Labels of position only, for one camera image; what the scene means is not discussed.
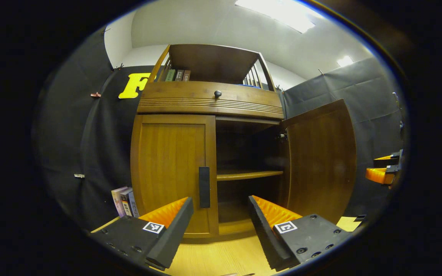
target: cabinet door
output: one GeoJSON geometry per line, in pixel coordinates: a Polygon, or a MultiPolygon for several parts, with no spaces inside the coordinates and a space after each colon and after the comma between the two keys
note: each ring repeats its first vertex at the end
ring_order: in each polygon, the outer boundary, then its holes
{"type": "Polygon", "coordinates": [[[191,196],[194,213],[184,237],[218,233],[214,116],[137,115],[130,148],[134,197],[141,215],[191,196]],[[200,208],[201,166],[210,168],[209,208],[200,208]]]}
{"type": "Polygon", "coordinates": [[[356,178],[356,141],[351,117],[338,100],[281,122],[287,129],[287,206],[337,224],[356,178]]]}

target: drawer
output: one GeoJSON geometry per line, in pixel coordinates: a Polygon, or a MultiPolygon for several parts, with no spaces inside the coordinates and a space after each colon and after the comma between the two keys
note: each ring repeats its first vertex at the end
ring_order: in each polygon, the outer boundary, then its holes
{"type": "Polygon", "coordinates": [[[150,82],[137,113],[203,113],[284,119],[276,92],[219,82],[150,82]],[[214,96],[221,91],[219,98],[214,96]]]}

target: decorative grooves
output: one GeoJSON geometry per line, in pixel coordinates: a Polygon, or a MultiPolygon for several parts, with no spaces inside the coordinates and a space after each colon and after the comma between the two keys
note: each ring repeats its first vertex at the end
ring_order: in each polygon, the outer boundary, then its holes
{"type": "Polygon", "coordinates": [[[169,108],[174,107],[201,107],[201,108],[233,108],[237,110],[247,110],[255,112],[268,112],[277,115],[283,115],[282,108],[271,105],[261,105],[259,103],[248,103],[221,99],[191,99],[191,98],[157,98],[141,99],[137,111],[141,108],[169,108]]]}

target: fluorescent light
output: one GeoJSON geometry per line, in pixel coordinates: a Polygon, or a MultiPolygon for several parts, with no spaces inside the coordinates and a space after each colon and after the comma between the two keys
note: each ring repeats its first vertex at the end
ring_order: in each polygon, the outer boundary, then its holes
{"type": "Polygon", "coordinates": [[[344,67],[344,66],[350,65],[353,62],[354,61],[352,61],[350,56],[344,56],[344,58],[337,60],[337,63],[340,65],[340,67],[344,67]]]}
{"type": "Polygon", "coordinates": [[[235,5],[265,14],[300,33],[314,27],[307,15],[323,18],[312,9],[293,0],[237,0],[235,5]]]}

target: yellow letter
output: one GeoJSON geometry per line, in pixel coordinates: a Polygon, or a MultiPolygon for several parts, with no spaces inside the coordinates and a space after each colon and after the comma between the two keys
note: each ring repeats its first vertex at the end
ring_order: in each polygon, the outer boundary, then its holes
{"type": "Polygon", "coordinates": [[[127,82],[124,92],[119,94],[119,99],[134,99],[138,93],[135,91],[139,87],[139,91],[144,89],[148,78],[151,73],[134,73],[129,75],[129,81],[127,82]]]}

